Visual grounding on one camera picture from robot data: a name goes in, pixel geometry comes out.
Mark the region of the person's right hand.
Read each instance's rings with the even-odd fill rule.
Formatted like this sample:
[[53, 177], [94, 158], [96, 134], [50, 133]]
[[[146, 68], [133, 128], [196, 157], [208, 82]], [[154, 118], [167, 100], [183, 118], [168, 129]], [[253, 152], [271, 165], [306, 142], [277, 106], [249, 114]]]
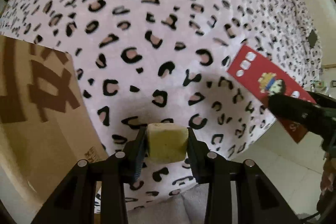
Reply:
[[323, 173], [320, 183], [321, 193], [332, 192], [335, 180], [335, 158], [327, 159], [323, 165]]

